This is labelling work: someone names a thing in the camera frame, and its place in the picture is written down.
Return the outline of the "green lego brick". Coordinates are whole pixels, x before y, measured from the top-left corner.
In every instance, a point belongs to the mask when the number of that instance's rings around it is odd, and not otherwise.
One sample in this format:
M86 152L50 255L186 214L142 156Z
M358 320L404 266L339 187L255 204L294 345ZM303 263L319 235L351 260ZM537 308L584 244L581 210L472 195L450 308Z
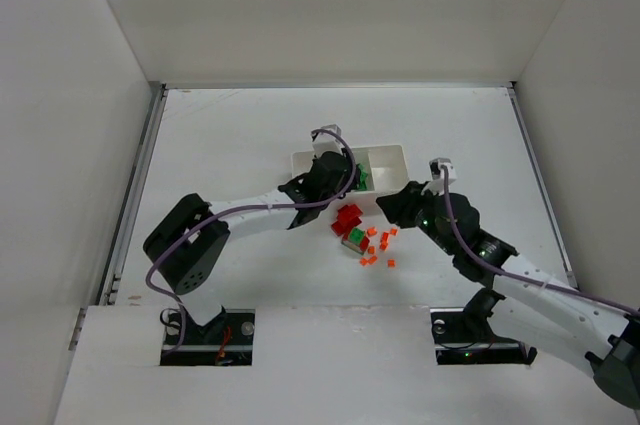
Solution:
M369 173L367 172L366 167L362 163L358 163L356 168L357 172L356 178L354 179L354 190L358 192L368 191Z

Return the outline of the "green red lego block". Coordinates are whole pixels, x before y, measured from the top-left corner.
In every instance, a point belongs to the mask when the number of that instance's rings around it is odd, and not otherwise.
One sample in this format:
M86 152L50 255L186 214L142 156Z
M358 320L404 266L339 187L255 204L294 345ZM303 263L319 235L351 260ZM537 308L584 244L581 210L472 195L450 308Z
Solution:
M369 247L370 240L364 230L354 227L343 235L341 243L348 249L363 255Z

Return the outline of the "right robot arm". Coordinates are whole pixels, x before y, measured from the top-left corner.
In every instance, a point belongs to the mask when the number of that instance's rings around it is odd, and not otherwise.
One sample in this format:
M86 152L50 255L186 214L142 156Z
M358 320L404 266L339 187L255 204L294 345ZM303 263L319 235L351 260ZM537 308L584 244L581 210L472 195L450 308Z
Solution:
M639 313L587 298L483 230L479 212L456 193L409 182L376 200L388 222L417 228L480 290L465 307L471 322L563 360L609 398L639 407Z

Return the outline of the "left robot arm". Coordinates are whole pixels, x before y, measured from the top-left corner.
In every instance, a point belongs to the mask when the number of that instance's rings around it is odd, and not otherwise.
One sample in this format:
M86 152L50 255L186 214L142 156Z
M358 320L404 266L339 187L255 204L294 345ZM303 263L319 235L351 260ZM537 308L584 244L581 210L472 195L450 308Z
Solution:
M181 297L208 279L226 245L316 220L329 204L355 188L359 175L353 152L344 148L314 158L308 171L276 189L232 202L216 213L196 193L182 197L143 242L151 261L147 286L172 298L176 302L172 320L186 322L190 313Z

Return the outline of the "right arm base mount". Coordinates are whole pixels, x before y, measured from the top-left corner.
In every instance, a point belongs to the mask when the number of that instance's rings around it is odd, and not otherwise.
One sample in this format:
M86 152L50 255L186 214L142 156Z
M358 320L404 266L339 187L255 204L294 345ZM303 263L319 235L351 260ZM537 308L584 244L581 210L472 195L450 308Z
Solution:
M532 365L538 350L496 335L489 325L493 308L505 297L488 289L478 291L463 308L430 310L435 358L439 366Z

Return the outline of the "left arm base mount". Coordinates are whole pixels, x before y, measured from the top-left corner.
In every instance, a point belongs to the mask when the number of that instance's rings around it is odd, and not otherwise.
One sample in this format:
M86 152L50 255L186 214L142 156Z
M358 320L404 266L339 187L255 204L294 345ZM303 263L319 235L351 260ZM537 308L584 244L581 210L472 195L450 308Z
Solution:
M167 308L160 314L164 327L160 355L161 366L244 367L251 366L256 313L254 309L225 309L205 325L197 325L190 316L181 345L181 315Z

